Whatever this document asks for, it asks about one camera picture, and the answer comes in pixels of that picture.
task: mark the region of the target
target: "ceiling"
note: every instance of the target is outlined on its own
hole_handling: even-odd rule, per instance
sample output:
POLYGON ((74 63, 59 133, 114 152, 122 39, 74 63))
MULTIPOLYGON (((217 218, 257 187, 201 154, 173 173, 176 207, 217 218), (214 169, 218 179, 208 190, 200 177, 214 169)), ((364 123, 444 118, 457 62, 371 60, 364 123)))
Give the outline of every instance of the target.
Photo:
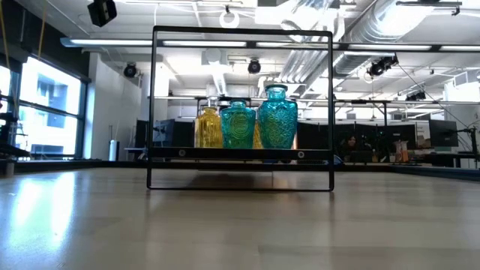
MULTIPOLYGON (((44 1, 17 0, 32 13, 41 17, 44 1)), ((356 17, 373 0, 356 0, 356 6, 348 8, 344 16, 346 26, 354 23, 356 17)), ((47 22, 71 38, 124 38, 124 39, 149 39, 152 35, 152 26, 204 26, 221 27, 219 23, 220 12, 223 7, 198 6, 198 17, 192 5, 157 5, 125 4, 116 1, 118 16, 103 28, 92 25, 87 5, 89 0, 48 0, 46 5, 47 22)), ((279 25, 264 25, 255 23, 255 12, 257 0, 243 1, 244 5, 237 8, 245 15, 240 15, 239 28, 256 29, 280 29, 279 25)), ((480 1, 463 0, 462 11, 458 16, 451 16, 451 8, 436 9, 430 16, 427 16, 420 25, 403 36, 399 42, 416 44, 478 44, 480 42, 480 1)), ((190 36, 178 36, 178 38, 201 39, 200 33, 193 33, 190 36)), ((203 49, 172 49, 161 48, 160 54, 169 63, 169 66, 176 73, 177 80, 171 83, 172 90, 179 89, 201 89, 207 84, 213 84, 212 75, 202 72, 197 67, 200 65, 203 49)), ((228 84, 257 86, 261 76, 268 76, 279 73, 290 54, 286 50, 274 49, 228 49, 228 56, 236 56, 237 59, 244 58, 245 61, 234 61, 232 72, 225 75, 228 84), (262 73, 250 75, 247 72, 248 61, 251 58, 259 58, 262 64, 262 73)), ((150 54, 149 49, 109 49, 104 59, 110 60, 119 67, 125 66, 125 59, 128 56, 139 56, 138 66, 144 72, 148 72, 150 64, 142 61, 140 56, 150 54)), ((405 53, 397 54, 401 66, 417 83, 426 82, 427 91, 435 98, 441 98, 445 80, 452 76, 445 74, 459 74, 465 68, 480 68, 480 55, 469 53, 442 54, 442 53, 405 53)), ((409 78, 399 67, 389 70, 385 76, 375 80, 373 83, 366 83, 363 80, 365 69, 358 74, 346 79, 340 86, 342 91, 336 95, 337 98, 369 98, 373 95, 376 98, 393 98, 399 91, 408 89, 416 83, 409 78)))

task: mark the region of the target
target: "glass vase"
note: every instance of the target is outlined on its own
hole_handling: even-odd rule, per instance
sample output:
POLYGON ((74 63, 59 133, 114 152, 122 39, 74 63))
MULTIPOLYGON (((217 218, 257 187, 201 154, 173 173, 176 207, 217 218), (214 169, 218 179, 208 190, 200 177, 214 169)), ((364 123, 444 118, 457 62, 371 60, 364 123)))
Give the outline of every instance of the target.
POLYGON ((223 147, 251 149, 254 144, 256 113, 245 106, 244 100, 232 100, 231 105, 220 112, 223 147))
POLYGON ((222 148, 222 130, 220 116, 217 109, 206 107, 204 113, 198 117, 198 143, 196 147, 222 148))
POLYGON ((285 100, 285 85, 265 88, 268 100, 258 109, 260 138, 264 149, 291 149, 297 131, 297 103, 285 100))
POLYGON ((255 121, 255 131, 253 132, 253 149, 263 149, 262 139, 260 139, 260 125, 255 121))

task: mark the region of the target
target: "exposed pipe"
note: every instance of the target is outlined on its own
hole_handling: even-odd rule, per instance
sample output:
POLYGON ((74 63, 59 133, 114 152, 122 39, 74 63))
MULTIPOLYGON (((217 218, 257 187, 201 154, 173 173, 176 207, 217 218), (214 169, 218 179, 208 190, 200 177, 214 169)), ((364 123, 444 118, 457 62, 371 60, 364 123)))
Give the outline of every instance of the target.
MULTIPOLYGON (((289 18, 286 18, 281 26, 283 29, 297 29, 297 30, 311 30, 317 27, 318 19, 314 16, 315 13, 321 15, 321 12, 325 12, 326 8, 330 6, 333 0, 299 0, 298 4, 292 9, 292 14, 289 18)), ((308 40, 312 41, 315 37, 308 37, 308 40)), ((280 80, 289 83, 299 83, 296 79, 299 77, 299 73, 305 70, 304 62, 309 62, 314 52, 309 51, 292 51, 283 70, 280 72, 280 80)))
POLYGON ((212 74, 213 82, 215 87, 217 88, 217 92, 219 95, 226 95, 227 94, 227 83, 225 82, 225 76, 223 73, 216 73, 212 74))
MULTIPOLYGON (((377 0, 364 16, 354 25, 341 42, 346 43, 394 43, 406 33, 414 29, 431 11, 432 7, 402 7, 396 1, 377 0), (405 21, 405 13, 410 14, 405 21)), ((345 55, 343 52, 334 54, 336 62, 335 71, 338 74, 349 76, 356 69, 370 60, 368 55, 345 55)), ((320 68, 312 73, 305 82, 307 90, 327 70, 325 61, 320 68)))
MULTIPOLYGON (((193 8, 193 11, 195 12, 195 18, 196 18, 196 23, 198 24, 198 27, 203 27, 202 20, 200 19, 200 15, 198 13, 198 5, 196 2, 192 2, 192 8, 193 8)), ((205 39, 205 33, 202 33, 202 38, 205 39)))
MULTIPOLYGON (((337 13, 337 18, 333 22, 333 41, 339 41, 345 35, 345 20, 340 13, 337 13)), ((310 74, 318 68, 318 65, 326 56, 326 52, 309 52, 309 55, 304 60, 306 61, 302 69, 298 69, 294 75, 296 83, 303 83, 310 74)))

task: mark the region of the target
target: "white wall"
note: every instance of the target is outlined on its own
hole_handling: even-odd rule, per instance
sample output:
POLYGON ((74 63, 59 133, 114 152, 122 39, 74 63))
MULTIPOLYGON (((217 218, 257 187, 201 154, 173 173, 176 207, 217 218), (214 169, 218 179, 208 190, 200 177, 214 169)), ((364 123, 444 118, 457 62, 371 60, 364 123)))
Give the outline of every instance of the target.
MULTIPOLYGON (((472 123, 475 123, 471 125, 470 127, 477 127, 477 129, 480 128, 480 106, 449 106, 447 110, 454 115, 456 118, 460 119, 462 123, 460 123, 455 117, 453 117, 450 113, 445 113, 445 120, 448 121, 454 121, 457 122, 457 129, 458 130, 463 130, 465 129, 465 125, 471 125, 472 123)), ((469 138, 467 133, 459 133, 458 136, 463 139, 465 142, 464 147, 461 143, 459 144, 459 147, 454 148, 454 151, 469 151, 470 148, 472 147, 472 140, 469 138)), ((480 134, 477 131, 476 134, 476 140, 477 140, 477 149, 480 149, 480 134)), ((462 160, 461 161, 461 166, 462 168, 475 168, 475 163, 474 160, 462 160)))
MULTIPOLYGON (((144 73, 142 75, 142 94, 141 94, 141 107, 140 107, 140 115, 139 118, 140 120, 143 121, 148 121, 149 120, 149 111, 150 111, 150 79, 151 75, 149 73, 144 73)), ((157 82, 155 83, 155 88, 161 89, 158 87, 159 85, 157 82)), ((168 119, 167 118, 167 107, 168 107, 168 100, 160 100, 160 99, 155 99, 154 100, 154 120, 155 121, 161 121, 168 119)))
POLYGON ((124 161, 123 149, 140 115, 142 89, 103 63, 97 53, 90 55, 89 76, 84 157, 108 160, 111 125, 113 139, 120 142, 119 160, 124 161))

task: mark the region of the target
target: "security camera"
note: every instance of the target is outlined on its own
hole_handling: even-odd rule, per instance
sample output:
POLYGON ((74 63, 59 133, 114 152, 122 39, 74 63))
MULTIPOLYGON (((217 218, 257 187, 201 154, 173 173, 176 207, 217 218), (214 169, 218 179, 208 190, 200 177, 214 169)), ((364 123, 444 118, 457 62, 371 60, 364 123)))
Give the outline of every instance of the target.
POLYGON ((262 66, 258 62, 258 59, 251 59, 250 64, 248 64, 248 73, 249 74, 257 74, 262 69, 262 66))
POLYGON ((117 9, 113 0, 93 0, 88 5, 91 23, 102 27, 117 17, 117 9))
POLYGON ((136 63, 127 63, 127 67, 123 70, 123 74, 127 78, 134 78, 137 76, 137 68, 136 68, 136 63))

